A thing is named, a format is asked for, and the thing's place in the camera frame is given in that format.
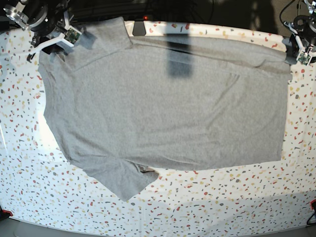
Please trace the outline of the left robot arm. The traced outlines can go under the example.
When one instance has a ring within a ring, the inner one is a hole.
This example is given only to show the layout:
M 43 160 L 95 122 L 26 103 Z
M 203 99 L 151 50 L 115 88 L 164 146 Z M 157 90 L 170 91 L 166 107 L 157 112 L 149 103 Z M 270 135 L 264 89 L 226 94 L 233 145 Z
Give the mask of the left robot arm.
M 283 12 L 294 3 L 292 0 L 280 12 L 282 25 L 291 32 L 288 40 L 292 58 L 308 66 L 316 62 L 316 2 L 302 1 L 308 10 L 307 15 L 297 15 L 293 21 L 282 20 Z

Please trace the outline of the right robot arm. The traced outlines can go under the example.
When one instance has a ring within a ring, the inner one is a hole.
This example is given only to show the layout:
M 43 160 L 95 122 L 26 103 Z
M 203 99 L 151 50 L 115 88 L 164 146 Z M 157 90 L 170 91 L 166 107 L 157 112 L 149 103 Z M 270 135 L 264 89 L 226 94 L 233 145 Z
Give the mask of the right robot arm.
M 44 51 L 46 54 L 61 51 L 57 45 L 73 47 L 75 39 L 71 34 L 75 30 L 70 25 L 68 0 L 2 0 L 1 9 L 8 19 L 24 31 L 32 31 L 32 50 L 27 61 L 31 62 L 35 54 Z

